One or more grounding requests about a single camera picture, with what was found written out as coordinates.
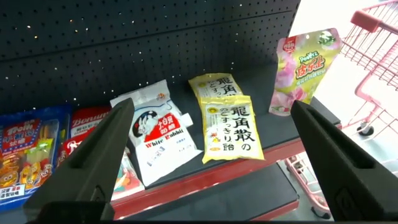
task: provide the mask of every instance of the pink shopping cart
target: pink shopping cart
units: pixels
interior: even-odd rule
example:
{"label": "pink shopping cart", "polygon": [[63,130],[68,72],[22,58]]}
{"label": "pink shopping cart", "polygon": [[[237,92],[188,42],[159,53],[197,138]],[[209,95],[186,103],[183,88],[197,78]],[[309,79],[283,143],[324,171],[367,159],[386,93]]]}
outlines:
{"label": "pink shopping cart", "polygon": [[[351,23],[354,25],[347,37],[343,38],[341,54],[369,72],[355,89],[355,95],[364,99],[364,103],[343,128],[359,123],[356,133],[365,136],[365,141],[375,138],[386,129],[398,134],[396,115],[388,112],[376,97],[363,90],[365,84],[379,80],[386,84],[386,88],[398,91],[398,0],[356,11]],[[376,121],[383,124],[378,130],[372,126]],[[397,161],[398,158],[393,158],[381,163],[388,168],[388,164]],[[310,199],[312,212],[318,217],[329,219],[330,210],[306,153],[286,159],[285,164]]]}

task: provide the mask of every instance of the rabbit illustration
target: rabbit illustration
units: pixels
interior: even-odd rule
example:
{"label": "rabbit illustration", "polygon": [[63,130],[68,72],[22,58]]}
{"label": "rabbit illustration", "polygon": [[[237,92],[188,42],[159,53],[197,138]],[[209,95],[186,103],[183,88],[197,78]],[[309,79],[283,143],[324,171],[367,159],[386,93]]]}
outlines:
{"label": "rabbit illustration", "polygon": [[155,111],[147,111],[143,113],[132,127],[132,132],[135,137],[150,134],[158,123],[157,113]]}

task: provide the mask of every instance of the blue snack bag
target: blue snack bag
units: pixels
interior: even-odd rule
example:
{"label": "blue snack bag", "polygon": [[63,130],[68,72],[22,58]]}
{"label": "blue snack bag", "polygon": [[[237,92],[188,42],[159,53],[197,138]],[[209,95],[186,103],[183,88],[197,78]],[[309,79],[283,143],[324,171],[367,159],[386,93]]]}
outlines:
{"label": "blue snack bag", "polygon": [[0,212],[20,207],[54,172],[70,106],[0,116]]}

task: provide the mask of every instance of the plastic packaging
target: plastic packaging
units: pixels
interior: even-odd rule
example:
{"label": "plastic packaging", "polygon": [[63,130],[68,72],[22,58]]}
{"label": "plastic packaging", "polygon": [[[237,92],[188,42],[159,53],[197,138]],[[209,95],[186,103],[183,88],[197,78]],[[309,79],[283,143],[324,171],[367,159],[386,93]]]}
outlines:
{"label": "plastic packaging", "polygon": [[[73,114],[72,131],[74,137],[66,140],[62,150],[58,154],[58,166],[80,145],[81,142],[95,129],[103,118],[109,113],[109,106],[84,108]],[[144,190],[144,186],[137,178],[128,156],[127,148],[123,153],[123,158],[119,168],[118,178],[115,183],[115,190],[112,194],[112,200],[117,200],[136,192]]]}
{"label": "plastic packaging", "polygon": [[127,156],[126,150],[124,150],[118,178],[116,179],[116,183],[114,185],[112,201],[135,194],[144,189],[144,185],[137,178],[136,171],[134,170],[129,157]]}
{"label": "plastic packaging", "polygon": [[205,164],[211,159],[264,159],[250,96],[202,98]]}
{"label": "plastic packaging", "polygon": [[288,116],[294,100],[310,104],[341,46],[334,28],[280,39],[278,71],[269,112]]}
{"label": "plastic packaging", "polygon": [[70,136],[75,137],[77,135],[84,134],[90,128],[96,127],[110,111],[110,106],[99,106],[77,110],[73,113]]}
{"label": "plastic packaging", "polygon": [[232,75],[228,73],[208,73],[192,78],[188,82],[199,103],[202,97],[243,95]]}
{"label": "plastic packaging", "polygon": [[170,99],[165,80],[121,95],[111,100],[111,105],[127,98],[132,98],[136,109],[129,137],[136,148],[145,186],[201,153],[182,122],[181,112]]}
{"label": "plastic packaging", "polygon": [[20,207],[53,173],[68,111],[58,106],[0,116],[0,211]]}

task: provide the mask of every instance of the white rabbit candy bag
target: white rabbit candy bag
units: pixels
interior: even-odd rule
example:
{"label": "white rabbit candy bag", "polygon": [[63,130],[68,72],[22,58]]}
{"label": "white rabbit candy bag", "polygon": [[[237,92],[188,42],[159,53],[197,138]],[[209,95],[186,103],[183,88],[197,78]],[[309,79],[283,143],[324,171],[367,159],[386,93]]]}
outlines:
{"label": "white rabbit candy bag", "polygon": [[[147,93],[147,100],[138,97],[143,93]],[[165,80],[123,94],[111,100],[111,105],[115,106],[127,98],[132,98],[135,106],[129,138],[136,148],[142,183],[145,186],[201,153],[183,125],[180,111],[170,99]]]}

